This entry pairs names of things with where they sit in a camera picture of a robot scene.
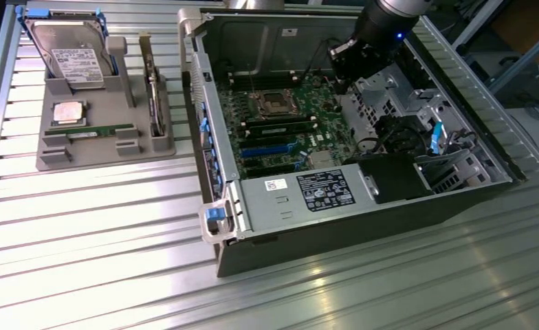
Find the blue pcie slot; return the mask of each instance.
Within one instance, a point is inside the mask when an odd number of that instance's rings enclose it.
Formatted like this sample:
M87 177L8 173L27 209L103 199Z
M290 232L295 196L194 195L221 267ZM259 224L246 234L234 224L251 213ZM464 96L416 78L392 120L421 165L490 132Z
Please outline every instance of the blue pcie slot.
M279 155L283 153L291 153L297 143L285 144L282 146L271 146L270 148L251 148L242 150L242 157L251 158L267 155Z

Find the green circuit board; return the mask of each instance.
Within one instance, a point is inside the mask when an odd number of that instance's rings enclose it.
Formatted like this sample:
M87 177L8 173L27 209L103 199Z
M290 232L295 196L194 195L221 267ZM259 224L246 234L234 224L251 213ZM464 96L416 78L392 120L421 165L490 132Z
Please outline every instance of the green circuit board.
M270 96L282 93L289 98L289 106L274 108L278 113L265 113L255 95L266 95L265 101L271 103ZM356 142L350 134L349 125L338 111L336 92L326 78L309 75L300 87L293 89L273 89L265 91L231 91L219 86L219 98L225 113L225 121L234 149L234 155L243 179L266 176L266 169L273 168L281 173L293 173L314 169L310 155L317 151L329 151L333 165L342 162L353 155ZM297 114L287 113L295 109ZM278 155L258 157L242 156L242 143L246 140L243 122L263 121L275 118L312 118L317 123L308 133L281 136L293 145L290 152Z

